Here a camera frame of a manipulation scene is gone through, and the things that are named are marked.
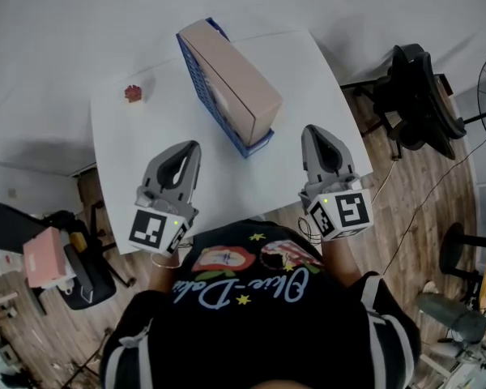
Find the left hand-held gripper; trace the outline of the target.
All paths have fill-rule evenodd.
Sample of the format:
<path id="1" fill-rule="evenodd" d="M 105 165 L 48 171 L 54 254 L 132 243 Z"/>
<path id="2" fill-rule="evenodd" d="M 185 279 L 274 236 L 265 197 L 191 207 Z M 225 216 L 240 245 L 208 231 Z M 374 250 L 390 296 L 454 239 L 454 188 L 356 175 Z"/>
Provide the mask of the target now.
<path id="1" fill-rule="evenodd" d="M 189 231 L 198 210 L 191 204 L 202 150 L 198 142 L 181 142 L 150 160 L 137 189 L 128 242 L 137 250 L 172 256 Z M 176 200 L 159 192 L 173 190 Z"/>

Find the grey cylinder device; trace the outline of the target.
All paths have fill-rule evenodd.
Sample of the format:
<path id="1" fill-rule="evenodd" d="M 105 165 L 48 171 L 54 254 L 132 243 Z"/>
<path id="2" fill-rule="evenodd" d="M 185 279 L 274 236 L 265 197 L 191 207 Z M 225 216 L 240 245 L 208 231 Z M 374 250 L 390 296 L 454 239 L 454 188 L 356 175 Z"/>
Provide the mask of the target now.
<path id="1" fill-rule="evenodd" d="M 416 298 L 416 306 L 451 331 L 458 333 L 467 343 L 476 344 L 484 338 L 486 317 L 460 301 L 440 293 L 421 293 Z"/>

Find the blue plastic basket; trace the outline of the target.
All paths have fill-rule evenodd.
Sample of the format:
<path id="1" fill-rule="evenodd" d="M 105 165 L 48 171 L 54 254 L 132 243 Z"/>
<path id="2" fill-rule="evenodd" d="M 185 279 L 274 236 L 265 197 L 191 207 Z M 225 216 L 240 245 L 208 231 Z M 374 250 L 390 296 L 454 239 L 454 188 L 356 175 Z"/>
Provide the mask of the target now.
<path id="1" fill-rule="evenodd" d="M 201 20 L 206 20 L 209 24 L 211 24 L 216 30 L 222 33 L 223 36 L 225 36 L 228 40 L 228 36 L 225 34 L 224 30 L 213 20 L 213 18 L 206 18 L 206 19 L 201 19 Z M 240 154 L 244 157 L 247 158 L 254 154 L 256 151 L 264 147 L 265 145 L 268 144 L 269 140 L 274 134 L 274 131 L 272 129 L 269 130 L 269 132 L 266 134 L 265 137 L 259 142 L 257 142 L 255 145 L 247 147 L 245 146 L 239 136 L 236 134 L 234 129 L 230 126 L 228 121 L 222 117 L 221 112 L 218 110 L 218 108 L 215 106 L 215 100 L 213 95 L 211 94 L 210 90 L 207 88 L 207 79 L 201 72 L 201 69 L 199 67 L 199 64 L 197 63 L 196 60 L 194 60 L 192 53 L 190 50 L 185 46 L 185 43 L 182 41 L 182 39 L 179 37 L 179 33 L 176 34 L 176 38 L 178 41 L 178 44 L 180 46 L 180 49 L 182 51 L 183 58 L 185 60 L 185 64 L 187 66 L 187 69 L 190 73 L 190 78 L 193 82 L 195 91 L 197 92 L 197 96 L 199 100 L 204 104 L 206 109 L 209 111 L 211 116 L 216 120 L 216 122 L 220 125 L 220 127 L 223 129 L 225 134 L 230 138 L 234 146 L 237 148 L 237 150 L 240 152 Z"/>

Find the person's left forearm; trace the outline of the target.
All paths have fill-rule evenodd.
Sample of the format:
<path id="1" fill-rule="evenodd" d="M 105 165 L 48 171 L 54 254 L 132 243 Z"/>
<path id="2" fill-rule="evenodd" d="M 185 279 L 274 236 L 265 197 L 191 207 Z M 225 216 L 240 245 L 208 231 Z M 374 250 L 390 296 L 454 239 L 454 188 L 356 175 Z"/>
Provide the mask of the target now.
<path id="1" fill-rule="evenodd" d="M 174 284 L 174 276 L 181 266 L 180 256 L 177 251 L 171 257 L 162 254 L 151 253 L 152 264 L 150 279 L 147 289 L 159 293 L 169 294 Z"/>

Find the person's black printed shirt torso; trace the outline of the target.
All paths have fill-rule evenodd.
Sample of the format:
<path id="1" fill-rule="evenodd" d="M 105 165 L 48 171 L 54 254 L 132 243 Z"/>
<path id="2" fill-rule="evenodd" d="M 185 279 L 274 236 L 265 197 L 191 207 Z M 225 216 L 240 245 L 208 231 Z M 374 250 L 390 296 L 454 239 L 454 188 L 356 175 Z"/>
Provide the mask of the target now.
<path id="1" fill-rule="evenodd" d="M 342 286 L 322 246 L 271 221 L 197 235 L 169 294 L 137 293 L 101 389 L 406 389 L 420 331 L 375 271 Z"/>

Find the black mesh office chair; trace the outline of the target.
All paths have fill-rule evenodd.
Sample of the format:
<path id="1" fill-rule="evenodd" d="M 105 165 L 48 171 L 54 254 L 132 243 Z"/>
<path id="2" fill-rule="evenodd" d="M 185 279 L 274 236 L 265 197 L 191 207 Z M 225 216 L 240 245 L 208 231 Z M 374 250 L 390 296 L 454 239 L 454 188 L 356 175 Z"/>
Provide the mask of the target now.
<path id="1" fill-rule="evenodd" d="M 65 246 L 66 256 L 74 269 L 75 286 L 71 295 L 61 291 L 63 301 L 71 310 L 85 310 L 110 299 L 117 291 L 116 283 L 128 289 L 134 286 L 136 279 L 123 279 L 109 264 L 104 252 L 117 246 L 116 243 L 102 244 L 104 230 L 97 228 L 96 211 L 104 207 L 103 201 L 92 204 L 90 226 L 69 212 L 58 211 L 42 219 L 37 219 L 6 204 L 0 203 L 0 250 L 23 254 L 23 245 L 45 229 L 54 227 L 66 231 L 68 235 L 81 232 L 86 241 L 87 249 L 77 252 L 72 244 Z M 80 296 L 80 289 L 93 291 L 93 302 L 88 305 Z"/>

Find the pink flat box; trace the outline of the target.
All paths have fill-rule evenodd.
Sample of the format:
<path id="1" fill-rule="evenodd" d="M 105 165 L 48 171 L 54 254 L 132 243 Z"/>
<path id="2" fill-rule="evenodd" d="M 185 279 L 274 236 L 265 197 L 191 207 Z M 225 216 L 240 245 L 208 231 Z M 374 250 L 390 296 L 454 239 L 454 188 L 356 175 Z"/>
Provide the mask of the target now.
<path id="1" fill-rule="evenodd" d="M 31 289 L 49 289 L 76 277 L 65 252 L 65 246 L 69 244 L 66 231 L 50 227 L 23 245 L 23 260 Z"/>

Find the person's right forearm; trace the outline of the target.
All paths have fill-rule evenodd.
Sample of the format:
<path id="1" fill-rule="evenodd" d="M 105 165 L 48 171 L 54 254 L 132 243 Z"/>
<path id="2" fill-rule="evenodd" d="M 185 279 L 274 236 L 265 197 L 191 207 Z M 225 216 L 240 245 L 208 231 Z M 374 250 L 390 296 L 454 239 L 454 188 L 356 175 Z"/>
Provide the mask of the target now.
<path id="1" fill-rule="evenodd" d="M 346 288 L 362 277 L 347 239 L 323 242 L 322 260 L 328 274 Z"/>

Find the white table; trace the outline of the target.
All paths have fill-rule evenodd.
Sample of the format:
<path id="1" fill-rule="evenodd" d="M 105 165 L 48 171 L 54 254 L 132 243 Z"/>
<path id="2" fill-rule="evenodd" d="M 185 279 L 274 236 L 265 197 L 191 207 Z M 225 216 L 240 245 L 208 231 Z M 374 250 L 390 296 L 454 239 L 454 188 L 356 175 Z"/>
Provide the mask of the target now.
<path id="1" fill-rule="evenodd" d="M 237 49 L 283 97 L 270 142 L 244 158 L 198 99 L 183 58 L 99 90 L 91 101 L 92 133 L 100 185 L 118 250 L 129 254 L 136 190 L 149 161 L 175 143 L 202 149 L 192 198 L 199 214 L 192 234 L 295 203 L 307 177 L 301 133 L 314 124 L 345 143 L 359 175 L 373 168 L 341 88 L 307 31 L 258 36 Z M 124 90 L 138 85 L 143 100 Z"/>

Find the black curved-back office chair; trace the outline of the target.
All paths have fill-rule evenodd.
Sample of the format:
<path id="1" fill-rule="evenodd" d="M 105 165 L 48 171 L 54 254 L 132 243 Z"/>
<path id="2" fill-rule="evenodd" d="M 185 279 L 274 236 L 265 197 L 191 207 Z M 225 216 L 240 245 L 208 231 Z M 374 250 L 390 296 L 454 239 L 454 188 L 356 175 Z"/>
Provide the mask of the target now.
<path id="1" fill-rule="evenodd" d="M 450 97 L 454 93 L 446 76 L 433 72 L 431 55 L 420 45 L 396 45 L 386 75 L 340 88 L 372 102 L 379 121 L 361 135 L 384 127 L 397 148 L 392 161 L 401 160 L 404 149 L 417 151 L 426 144 L 455 159 L 450 142 L 466 135 L 465 123 L 453 114 Z"/>

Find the beige cardboard box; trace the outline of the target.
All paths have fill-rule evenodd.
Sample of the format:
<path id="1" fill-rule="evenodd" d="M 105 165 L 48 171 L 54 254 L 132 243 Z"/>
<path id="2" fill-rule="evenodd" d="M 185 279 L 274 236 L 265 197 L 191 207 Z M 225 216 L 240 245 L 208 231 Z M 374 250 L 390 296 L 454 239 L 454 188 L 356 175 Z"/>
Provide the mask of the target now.
<path id="1" fill-rule="evenodd" d="M 215 106 L 247 146 L 271 129 L 282 96 L 225 37 L 206 20 L 179 32 L 179 37 L 207 79 Z"/>

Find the black pedestal base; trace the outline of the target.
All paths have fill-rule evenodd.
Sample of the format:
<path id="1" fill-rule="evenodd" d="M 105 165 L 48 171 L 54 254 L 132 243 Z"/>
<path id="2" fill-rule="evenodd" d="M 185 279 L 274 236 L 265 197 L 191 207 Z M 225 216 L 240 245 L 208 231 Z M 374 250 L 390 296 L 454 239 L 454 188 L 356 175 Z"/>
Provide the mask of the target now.
<path id="1" fill-rule="evenodd" d="M 439 268 L 445 275 L 456 276 L 466 281 L 481 284 L 483 277 L 477 271 L 464 271 L 457 268 L 463 256 L 464 246 L 486 248 L 486 237 L 466 235 L 461 223 L 452 224 L 441 243 Z"/>

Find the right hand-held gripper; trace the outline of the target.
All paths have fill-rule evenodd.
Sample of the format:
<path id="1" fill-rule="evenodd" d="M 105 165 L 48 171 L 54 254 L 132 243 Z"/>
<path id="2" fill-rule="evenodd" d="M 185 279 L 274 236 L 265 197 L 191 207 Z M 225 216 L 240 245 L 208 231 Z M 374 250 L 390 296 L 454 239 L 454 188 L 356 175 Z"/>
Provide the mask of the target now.
<path id="1" fill-rule="evenodd" d="M 301 136 L 303 165 L 310 182 L 299 193 L 322 242 L 355 236 L 373 225 L 372 199 L 363 189 L 347 146 L 329 131 L 307 125 Z M 324 178 L 328 174 L 339 178 Z"/>

